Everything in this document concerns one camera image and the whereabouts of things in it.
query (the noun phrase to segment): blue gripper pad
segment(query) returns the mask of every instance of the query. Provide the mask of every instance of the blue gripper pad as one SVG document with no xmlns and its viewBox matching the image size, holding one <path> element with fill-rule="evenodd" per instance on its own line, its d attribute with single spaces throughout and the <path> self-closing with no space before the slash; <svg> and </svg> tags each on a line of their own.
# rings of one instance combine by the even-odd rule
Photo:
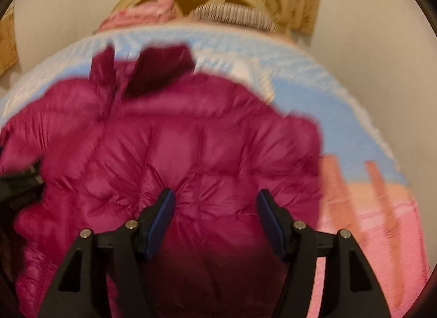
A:
<svg viewBox="0 0 437 318">
<path fill-rule="evenodd" d="M 175 205 L 174 193 L 164 189 L 158 200 L 145 208 L 140 216 L 140 250 L 143 258 L 150 261 L 158 252 L 162 240 L 170 224 Z"/>
<path fill-rule="evenodd" d="M 291 238 L 293 218 L 290 213 L 279 207 L 268 190 L 261 190 L 256 200 L 258 215 L 264 232 L 273 247 L 273 252 L 282 261 L 289 257 L 287 244 Z"/>
</svg>

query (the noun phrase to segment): wall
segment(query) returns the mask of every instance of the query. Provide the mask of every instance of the wall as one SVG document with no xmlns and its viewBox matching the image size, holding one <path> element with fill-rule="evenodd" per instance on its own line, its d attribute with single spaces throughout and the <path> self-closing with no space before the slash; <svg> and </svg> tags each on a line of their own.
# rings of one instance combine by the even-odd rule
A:
<svg viewBox="0 0 437 318">
<path fill-rule="evenodd" d="M 437 262 L 437 37 L 415 0 L 322 0 L 299 44 L 369 111 L 416 194 Z"/>
<path fill-rule="evenodd" d="M 15 0 L 20 63 L 0 78 L 0 96 L 24 73 L 90 35 L 119 0 Z"/>
</svg>

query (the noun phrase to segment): quilted fabric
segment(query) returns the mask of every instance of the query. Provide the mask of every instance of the quilted fabric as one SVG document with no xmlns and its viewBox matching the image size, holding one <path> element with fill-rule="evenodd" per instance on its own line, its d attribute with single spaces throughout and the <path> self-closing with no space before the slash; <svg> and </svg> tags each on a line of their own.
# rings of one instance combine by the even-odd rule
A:
<svg viewBox="0 0 437 318">
<path fill-rule="evenodd" d="M 11 120 L 2 173 L 42 157 L 41 202 L 22 210 L 26 239 L 20 309 L 36 318 L 57 266 L 83 228 L 111 231 L 164 187 L 176 209 L 144 266 L 162 317 L 269 317 L 286 274 L 256 213 L 269 189 L 296 219 L 318 219 L 320 138 L 306 118 L 282 116 L 244 86 L 193 74 L 185 46 L 149 48 L 138 62 L 109 47 L 89 78 L 67 79 Z M 109 284 L 113 315 L 117 292 Z"/>
</svg>

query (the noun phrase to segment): pink blanket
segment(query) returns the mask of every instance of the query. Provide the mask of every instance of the pink blanket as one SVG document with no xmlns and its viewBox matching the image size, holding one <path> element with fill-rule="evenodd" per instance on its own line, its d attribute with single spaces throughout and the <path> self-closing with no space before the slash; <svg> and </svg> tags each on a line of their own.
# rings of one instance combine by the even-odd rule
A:
<svg viewBox="0 0 437 318">
<path fill-rule="evenodd" d="M 176 18 L 174 0 L 153 0 L 110 14 L 99 31 L 134 25 L 163 23 Z"/>
<path fill-rule="evenodd" d="M 401 318 L 430 275 L 417 204 L 405 186 L 386 183 L 374 161 L 364 166 L 368 183 L 346 183 L 337 157 L 322 157 L 318 230 L 351 229 L 382 286 L 392 317 Z M 323 278 L 324 259 L 318 262 L 309 318 L 318 316 Z"/>
</svg>

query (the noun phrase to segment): bed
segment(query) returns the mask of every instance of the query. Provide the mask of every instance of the bed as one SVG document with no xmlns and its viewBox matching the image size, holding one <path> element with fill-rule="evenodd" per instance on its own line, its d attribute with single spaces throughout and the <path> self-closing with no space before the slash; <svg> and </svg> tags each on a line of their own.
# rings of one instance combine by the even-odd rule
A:
<svg viewBox="0 0 437 318">
<path fill-rule="evenodd" d="M 120 0 L 115 11 L 149 0 Z M 230 1 L 267 11 L 262 0 Z M 176 0 L 181 14 L 205 1 Z M 151 43 L 186 42 L 197 70 L 244 83 L 284 113 L 313 117 L 323 133 L 318 230 L 349 228 L 383 288 L 393 317 L 414 303 L 429 277 L 417 205 L 390 147 L 368 114 L 334 77 L 288 37 L 224 24 L 178 19 L 163 25 L 105 31 L 56 53 L 16 83 L 1 100 L 1 124 L 59 79 L 87 75 L 92 56 L 108 44 L 119 59 L 135 59 Z M 309 317 L 323 289 L 318 265 Z"/>
</svg>

